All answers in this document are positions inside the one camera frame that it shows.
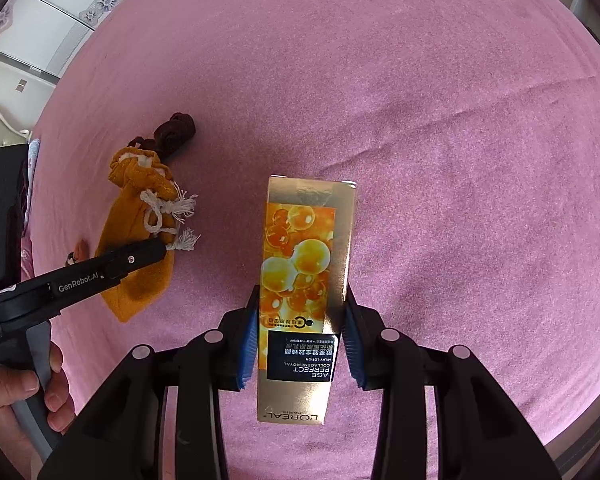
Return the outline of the person's left hand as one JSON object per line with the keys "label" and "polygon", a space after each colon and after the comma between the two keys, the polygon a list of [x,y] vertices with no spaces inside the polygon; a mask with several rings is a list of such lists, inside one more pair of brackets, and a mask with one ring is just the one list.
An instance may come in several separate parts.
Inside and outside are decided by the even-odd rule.
{"label": "person's left hand", "polygon": [[[64,434],[76,418],[68,378],[62,369],[64,357],[57,344],[50,344],[52,379],[45,390],[47,422],[54,431]],[[12,404],[38,392],[40,385],[32,370],[11,370],[0,365],[0,448],[25,479],[35,479],[42,460],[29,438],[22,432],[12,411]]]}

